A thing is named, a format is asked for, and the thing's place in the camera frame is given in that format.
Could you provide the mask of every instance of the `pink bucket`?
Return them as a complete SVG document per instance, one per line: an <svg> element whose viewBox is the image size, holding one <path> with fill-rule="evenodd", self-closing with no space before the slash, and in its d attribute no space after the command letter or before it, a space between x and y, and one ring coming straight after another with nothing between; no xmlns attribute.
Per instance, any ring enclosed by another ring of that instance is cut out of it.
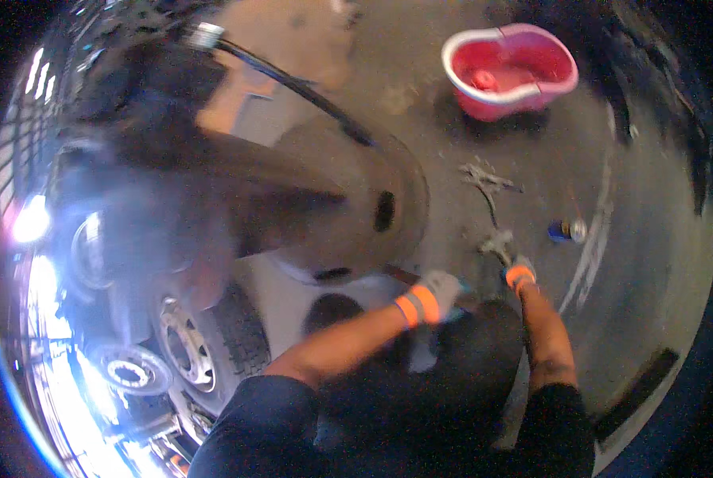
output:
<svg viewBox="0 0 713 478"><path fill-rule="evenodd" d="M579 80L563 43L530 24L457 33L444 44L441 60L460 107L482 121L542 110Z"/></svg>

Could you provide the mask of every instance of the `black hose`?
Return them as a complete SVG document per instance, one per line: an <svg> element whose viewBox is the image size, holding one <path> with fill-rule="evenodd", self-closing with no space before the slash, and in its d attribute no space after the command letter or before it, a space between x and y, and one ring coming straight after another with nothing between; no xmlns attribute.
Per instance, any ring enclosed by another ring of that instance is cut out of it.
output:
<svg viewBox="0 0 713 478"><path fill-rule="evenodd" d="M354 141L357 141L364 146L375 145L375 141L372 139L372 135L369 131L367 131L367 128L352 119L346 112L332 103L332 101L329 101L318 92L312 90L303 80L292 76L288 72L280 70L266 60L256 57L253 53L250 53L245 48L242 48L238 44L232 43L231 41L220 39L218 40L216 48L231 53L235 57L250 65L250 67L254 70L264 73L269 78L280 82L290 90L293 90L295 93L303 96L314 106L337 120L340 123L343 132L345 132Z"/></svg>

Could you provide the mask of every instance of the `black shirt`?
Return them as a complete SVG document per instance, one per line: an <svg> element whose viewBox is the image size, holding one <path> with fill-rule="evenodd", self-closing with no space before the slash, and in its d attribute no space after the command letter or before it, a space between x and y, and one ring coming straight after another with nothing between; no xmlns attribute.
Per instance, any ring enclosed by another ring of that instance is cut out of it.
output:
<svg viewBox="0 0 713 478"><path fill-rule="evenodd" d="M400 443L327 454L314 447L319 404L293 378L248 378L189 469L203 476L590 476L590 421L580 393L549 385L529 399L513 451L471 450L469 460L428 460Z"/></svg>

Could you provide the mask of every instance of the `hand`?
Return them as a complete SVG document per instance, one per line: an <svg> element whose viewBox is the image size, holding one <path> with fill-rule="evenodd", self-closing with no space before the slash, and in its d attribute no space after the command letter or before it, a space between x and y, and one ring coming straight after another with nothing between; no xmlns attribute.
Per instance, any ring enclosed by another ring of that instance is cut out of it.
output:
<svg viewBox="0 0 713 478"><path fill-rule="evenodd" d="M537 275L534 273L534 266L531 261L523 255L516 255L513 265L504 270L504 280L513 289L515 294L521 297L521 288L524 284L536 284Z"/></svg>
<svg viewBox="0 0 713 478"><path fill-rule="evenodd" d="M443 322L463 285L451 274L430 271L400 298L396 305L404 312L409 327L419 323Z"/></svg>

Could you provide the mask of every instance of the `concrete floor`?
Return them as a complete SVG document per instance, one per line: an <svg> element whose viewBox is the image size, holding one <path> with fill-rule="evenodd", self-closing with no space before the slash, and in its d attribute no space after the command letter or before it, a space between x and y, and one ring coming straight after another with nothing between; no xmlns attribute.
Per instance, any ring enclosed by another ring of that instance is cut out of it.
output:
<svg viewBox="0 0 713 478"><path fill-rule="evenodd" d="M326 94L380 122L424 168L428 231L403 266L419 272L442 268L472 284L482 281L476 245L492 224L482 195L460 182L457 167L491 167L524 186L524 194L495 197L498 220L513 230L519 250L532 259L543 290L561 310L590 414L607 411L651 356L670 348L680 360L657 391L662 395L690 348L713 274L711 209L693 213L688 157L676 145L676 133L662 131L648 103L632 97L633 141L620 145L611 107L592 89L580 52L574 52L580 85L544 114L496 126L467 123L451 96L440 48L457 31L508 23L500 2L360 5L364 17L352 28L351 73L341 88ZM318 114L279 87L272 100L248 100L233 133L274 145L286 130ZM549 222L577 216L590 226L588 241L553 244L546 234ZM373 308L402 291L382 276L340 288L307 286L264 255L244 259L240 270L266 320L274 357L301 339L303 318L319 295L341 292ZM514 442L526 382L522 360L501 446ZM597 466L626 445L656 403L653 396L600 445Z"/></svg>

